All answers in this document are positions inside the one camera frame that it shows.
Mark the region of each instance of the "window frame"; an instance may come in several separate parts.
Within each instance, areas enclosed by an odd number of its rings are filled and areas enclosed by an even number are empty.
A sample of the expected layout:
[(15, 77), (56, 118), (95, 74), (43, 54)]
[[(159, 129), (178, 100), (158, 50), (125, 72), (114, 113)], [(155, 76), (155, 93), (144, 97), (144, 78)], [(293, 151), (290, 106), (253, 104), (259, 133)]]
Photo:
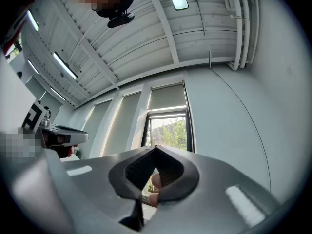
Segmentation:
[(194, 152), (194, 149), (193, 149), (193, 132), (191, 131), (191, 124), (190, 124), (190, 116), (189, 116), (188, 107), (186, 109), (177, 110), (177, 111), (167, 111), (167, 112), (161, 112), (161, 113), (148, 112), (147, 116), (146, 116), (141, 146), (142, 147), (146, 146), (146, 141), (147, 141), (147, 136), (148, 136), (148, 127), (150, 126), (150, 128), (151, 128), (152, 120), (153, 120), (150, 117), (152, 117), (152, 116), (164, 116), (164, 117), (159, 117), (157, 119), (167, 119), (167, 118), (174, 118), (172, 116), (167, 116), (167, 115), (176, 115), (176, 114), (185, 114), (185, 116), (182, 116), (182, 117), (185, 117), (187, 150), (188, 150), (188, 152), (193, 153)]

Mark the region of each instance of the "black headset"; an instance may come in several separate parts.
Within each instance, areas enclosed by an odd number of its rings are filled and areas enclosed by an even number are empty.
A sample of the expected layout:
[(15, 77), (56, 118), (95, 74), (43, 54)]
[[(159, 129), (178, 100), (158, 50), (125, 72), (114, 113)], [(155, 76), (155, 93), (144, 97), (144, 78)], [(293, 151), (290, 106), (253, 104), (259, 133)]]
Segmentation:
[(111, 9), (96, 9), (96, 13), (103, 18), (109, 18), (108, 23), (109, 28), (115, 28), (127, 23), (130, 23), (134, 18), (133, 13), (127, 13), (127, 9), (131, 6), (134, 0), (120, 0), (120, 3), (115, 3), (114, 7)]

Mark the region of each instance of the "window blind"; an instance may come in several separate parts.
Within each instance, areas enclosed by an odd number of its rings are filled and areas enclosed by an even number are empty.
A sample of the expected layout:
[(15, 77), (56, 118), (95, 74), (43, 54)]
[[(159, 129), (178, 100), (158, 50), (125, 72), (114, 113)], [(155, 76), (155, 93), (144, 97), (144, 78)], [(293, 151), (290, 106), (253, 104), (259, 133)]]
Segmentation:
[(53, 122), (57, 116), (62, 103), (55, 99), (49, 92), (46, 92), (41, 99), (41, 106), (48, 107), (51, 111), (50, 122)]
[(183, 85), (174, 85), (152, 90), (149, 110), (185, 106), (186, 99)]
[(30, 80), (26, 83), (26, 87), (36, 97), (37, 101), (40, 100), (40, 98), (45, 92), (44, 87), (42, 87), (40, 83), (36, 80), (36, 78), (34, 77), (30, 78)]
[(104, 149), (104, 155), (125, 152), (129, 131), (141, 93), (125, 96), (114, 119)]
[(98, 132), (98, 128), (101, 124), (101, 121), (106, 113), (111, 101), (107, 101), (100, 105), (95, 106), (93, 109), (88, 121), (86, 122), (83, 130), (89, 134), (89, 139), (86, 143), (81, 144), (80, 151), (81, 151), (81, 159), (88, 159), (91, 148)]

